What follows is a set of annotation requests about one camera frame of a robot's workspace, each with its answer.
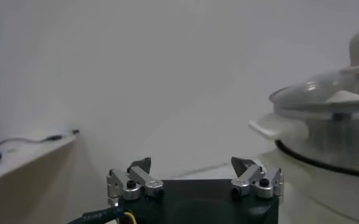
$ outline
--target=white wall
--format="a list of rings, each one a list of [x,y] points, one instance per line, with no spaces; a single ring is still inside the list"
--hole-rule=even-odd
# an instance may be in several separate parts
[[[358,30],[359,0],[0,0],[0,139],[82,132],[69,183],[36,206],[65,188],[62,212],[20,220],[105,206],[106,172],[143,156],[169,177],[264,152],[247,122],[278,88],[347,65]]]

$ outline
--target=yellow wire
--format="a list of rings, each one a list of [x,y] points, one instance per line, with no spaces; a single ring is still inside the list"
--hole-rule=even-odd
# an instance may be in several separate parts
[[[133,223],[133,224],[137,224],[136,218],[135,218],[135,216],[134,216],[132,213],[130,213],[130,212],[124,212],[124,215],[128,216],[128,217],[132,220],[132,223]]]

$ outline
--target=silver metal part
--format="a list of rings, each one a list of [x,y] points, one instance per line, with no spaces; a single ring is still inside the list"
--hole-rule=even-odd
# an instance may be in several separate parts
[[[130,179],[124,172],[116,169],[110,171],[111,189],[113,189],[113,186],[118,186],[118,195],[122,195],[125,200],[136,200],[140,197],[140,185],[135,183],[133,187],[129,187],[127,186],[128,181]]]
[[[260,198],[283,195],[283,173],[281,169],[269,169],[266,175],[255,184],[255,194]]]
[[[240,177],[233,179],[231,184],[244,196],[250,193],[251,183],[261,179],[264,174],[260,166],[251,165]]]
[[[130,168],[130,179],[140,183],[145,187],[146,195],[150,197],[160,197],[163,192],[163,181],[152,178],[148,173],[140,167],[134,166]]]

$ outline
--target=table surface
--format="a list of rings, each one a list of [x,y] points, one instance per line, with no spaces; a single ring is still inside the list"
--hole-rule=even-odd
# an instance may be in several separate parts
[[[75,141],[75,136],[68,136],[54,142],[18,144],[18,147],[15,148],[0,150],[2,153],[2,159],[0,160],[0,178],[36,159],[64,148],[64,146],[73,141]]]

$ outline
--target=black rim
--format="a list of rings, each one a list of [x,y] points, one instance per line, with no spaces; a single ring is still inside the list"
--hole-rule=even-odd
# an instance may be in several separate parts
[[[333,165],[329,165],[327,163],[323,163],[320,161],[316,161],[316,160],[304,157],[304,156],[292,151],[291,149],[289,149],[286,145],[284,145],[282,143],[281,140],[276,140],[275,145],[277,146],[277,148],[279,150],[281,150],[286,155],[291,156],[294,159],[299,160],[301,162],[307,163],[312,166],[316,166],[318,168],[359,177],[359,170],[352,170],[352,169],[347,169],[347,168],[343,168],[343,167],[333,166]]]

